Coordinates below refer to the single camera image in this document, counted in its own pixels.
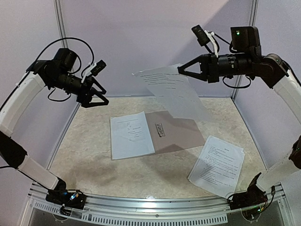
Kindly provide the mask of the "white printed contract sheet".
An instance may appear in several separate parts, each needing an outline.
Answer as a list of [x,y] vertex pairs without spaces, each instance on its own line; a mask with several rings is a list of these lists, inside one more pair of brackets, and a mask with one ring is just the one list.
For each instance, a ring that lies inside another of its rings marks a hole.
[[179,74],[181,64],[139,71],[133,74],[174,118],[208,121],[210,114],[191,87]]

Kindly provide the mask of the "white form sheet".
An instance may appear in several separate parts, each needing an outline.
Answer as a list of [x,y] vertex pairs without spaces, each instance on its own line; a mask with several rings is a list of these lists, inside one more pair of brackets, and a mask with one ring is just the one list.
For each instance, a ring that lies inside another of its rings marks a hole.
[[111,118],[111,157],[127,159],[155,153],[145,112]]

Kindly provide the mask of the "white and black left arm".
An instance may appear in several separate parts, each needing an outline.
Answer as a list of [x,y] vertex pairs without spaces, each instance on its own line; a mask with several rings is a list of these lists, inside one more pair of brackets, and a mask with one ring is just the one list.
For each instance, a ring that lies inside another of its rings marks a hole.
[[66,204],[70,194],[61,185],[63,181],[32,159],[28,153],[11,136],[16,125],[26,125],[25,120],[38,122],[44,117],[41,113],[46,108],[38,110],[35,98],[44,88],[56,88],[67,94],[75,95],[76,101],[84,108],[108,105],[105,98],[106,90],[96,80],[96,76],[106,63],[100,60],[91,63],[84,70],[81,78],[71,74],[71,69],[79,57],[68,48],[61,48],[51,60],[37,60],[27,69],[20,84],[8,101],[0,108],[0,155],[8,166],[20,171],[48,190],[59,204]]

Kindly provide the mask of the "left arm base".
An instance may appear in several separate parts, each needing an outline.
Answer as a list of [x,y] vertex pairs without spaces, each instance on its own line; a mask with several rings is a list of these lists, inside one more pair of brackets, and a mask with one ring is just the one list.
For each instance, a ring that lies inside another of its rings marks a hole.
[[66,189],[66,183],[59,179],[54,189],[48,189],[46,201],[65,207],[83,210],[87,196],[80,190],[69,191]]

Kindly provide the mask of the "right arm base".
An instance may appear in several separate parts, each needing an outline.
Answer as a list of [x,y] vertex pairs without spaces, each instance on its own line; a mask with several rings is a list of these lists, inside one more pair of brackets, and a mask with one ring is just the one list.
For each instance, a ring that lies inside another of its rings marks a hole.
[[257,174],[251,181],[245,192],[234,193],[227,198],[227,203],[230,206],[231,210],[241,209],[253,205],[259,205],[264,203],[264,206],[258,210],[258,212],[263,212],[266,210],[270,204],[273,202],[274,195],[276,193],[275,186],[271,187],[272,199],[268,203],[268,197],[266,192],[262,191],[257,187],[257,179],[261,173]]

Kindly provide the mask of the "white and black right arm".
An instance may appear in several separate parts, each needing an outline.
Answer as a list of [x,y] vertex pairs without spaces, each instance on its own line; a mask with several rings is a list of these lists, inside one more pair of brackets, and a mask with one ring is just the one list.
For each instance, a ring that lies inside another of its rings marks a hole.
[[301,119],[301,83],[291,66],[276,54],[262,55],[259,31],[255,26],[231,27],[230,53],[219,54],[217,34],[192,27],[200,46],[214,49],[178,67],[178,73],[208,83],[217,83],[244,75],[249,81],[256,77],[286,103],[297,120]]

